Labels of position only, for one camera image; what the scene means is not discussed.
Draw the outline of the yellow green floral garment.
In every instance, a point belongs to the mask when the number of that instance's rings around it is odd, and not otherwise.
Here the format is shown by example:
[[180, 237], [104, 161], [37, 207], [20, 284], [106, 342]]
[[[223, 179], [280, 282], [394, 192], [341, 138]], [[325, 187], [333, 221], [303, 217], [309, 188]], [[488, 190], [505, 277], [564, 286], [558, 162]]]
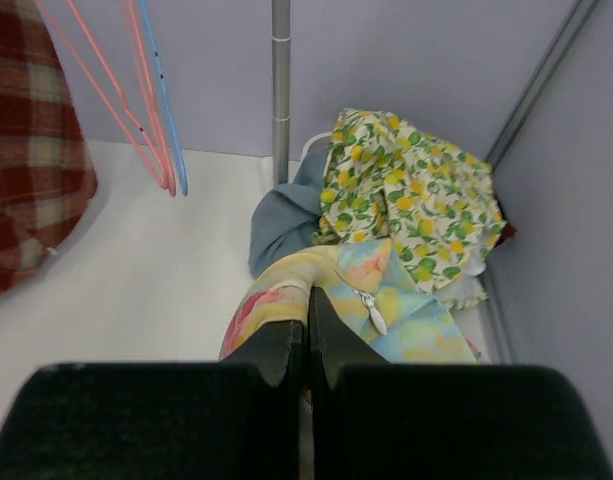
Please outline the yellow green floral garment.
[[486, 299], [478, 277], [506, 225], [488, 163], [393, 113], [345, 109], [322, 179], [315, 243], [386, 238], [449, 309]]

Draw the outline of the red beige checked garment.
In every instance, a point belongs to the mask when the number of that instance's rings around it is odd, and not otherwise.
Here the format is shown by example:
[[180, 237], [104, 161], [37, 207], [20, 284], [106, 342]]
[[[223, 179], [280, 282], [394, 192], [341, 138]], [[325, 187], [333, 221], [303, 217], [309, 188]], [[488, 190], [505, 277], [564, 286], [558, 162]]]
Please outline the red beige checked garment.
[[0, 1], [0, 295], [33, 277], [97, 190], [60, 60], [31, 1]]

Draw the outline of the light blue denim garment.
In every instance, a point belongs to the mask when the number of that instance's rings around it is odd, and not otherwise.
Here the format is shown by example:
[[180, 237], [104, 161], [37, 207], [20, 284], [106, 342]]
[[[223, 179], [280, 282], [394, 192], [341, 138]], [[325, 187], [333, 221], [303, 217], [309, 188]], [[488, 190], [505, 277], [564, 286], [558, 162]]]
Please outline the light blue denim garment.
[[276, 261], [314, 245], [322, 215], [324, 149], [307, 154], [292, 182], [267, 192], [251, 217], [248, 270], [259, 277]]

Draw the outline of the pastel tie-dye garment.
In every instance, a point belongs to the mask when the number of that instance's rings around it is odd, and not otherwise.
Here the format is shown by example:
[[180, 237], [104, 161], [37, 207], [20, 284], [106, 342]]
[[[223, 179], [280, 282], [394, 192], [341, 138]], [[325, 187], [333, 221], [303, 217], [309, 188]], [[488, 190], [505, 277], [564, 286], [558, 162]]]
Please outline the pastel tie-dye garment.
[[389, 362], [475, 364], [481, 358], [444, 303], [415, 287], [389, 240], [314, 246], [276, 261], [238, 305], [219, 356], [231, 355], [266, 323], [305, 323], [313, 288]]

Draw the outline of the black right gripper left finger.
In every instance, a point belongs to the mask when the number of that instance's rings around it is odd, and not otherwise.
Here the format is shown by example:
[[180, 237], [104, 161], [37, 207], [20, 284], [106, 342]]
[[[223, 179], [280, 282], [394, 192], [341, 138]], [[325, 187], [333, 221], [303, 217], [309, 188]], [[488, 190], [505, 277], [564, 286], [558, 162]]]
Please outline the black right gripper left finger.
[[217, 363], [62, 363], [19, 390], [0, 479], [295, 479], [304, 328]]

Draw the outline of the red black plaid skirt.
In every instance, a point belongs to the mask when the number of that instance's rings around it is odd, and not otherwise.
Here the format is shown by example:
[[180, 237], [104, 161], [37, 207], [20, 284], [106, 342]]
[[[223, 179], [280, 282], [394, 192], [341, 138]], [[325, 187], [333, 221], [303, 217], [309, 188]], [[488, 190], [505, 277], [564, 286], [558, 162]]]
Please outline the red black plaid skirt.
[[501, 245], [505, 241], [512, 239], [517, 232], [517, 229], [515, 228], [515, 226], [506, 218], [505, 213], [502, 214], [502, 217], [505, 221], [505, 225], [504, 225], [504, 228], [502, 229], [499, 240], [497, 242], [498, 245]]

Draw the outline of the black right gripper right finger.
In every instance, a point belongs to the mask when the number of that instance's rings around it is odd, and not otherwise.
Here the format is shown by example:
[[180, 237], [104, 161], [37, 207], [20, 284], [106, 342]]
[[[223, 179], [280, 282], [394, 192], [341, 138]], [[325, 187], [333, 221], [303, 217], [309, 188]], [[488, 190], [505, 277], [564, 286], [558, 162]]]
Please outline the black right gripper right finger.
[[319, 479], [610, 479], [574, 386], [541, 366], [391, 364], [321, 289], [308, 313]]

